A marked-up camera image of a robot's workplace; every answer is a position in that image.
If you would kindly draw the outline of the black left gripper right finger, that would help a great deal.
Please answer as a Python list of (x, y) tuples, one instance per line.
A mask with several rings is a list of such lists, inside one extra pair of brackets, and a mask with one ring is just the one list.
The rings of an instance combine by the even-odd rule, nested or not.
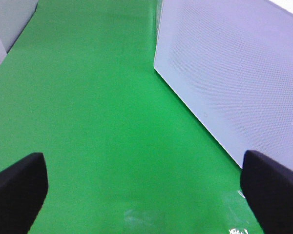
[(293, 234), (293, 171), (265, 154), (247, 150), (240, 186), (266, 234)]

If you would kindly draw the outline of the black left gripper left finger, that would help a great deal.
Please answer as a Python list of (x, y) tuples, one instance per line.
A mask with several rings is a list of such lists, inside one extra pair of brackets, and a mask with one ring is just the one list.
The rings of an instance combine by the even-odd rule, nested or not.
[(31, 153), (0, 172), (0, 234), (26, 234), (48, 193), (43, 153)]

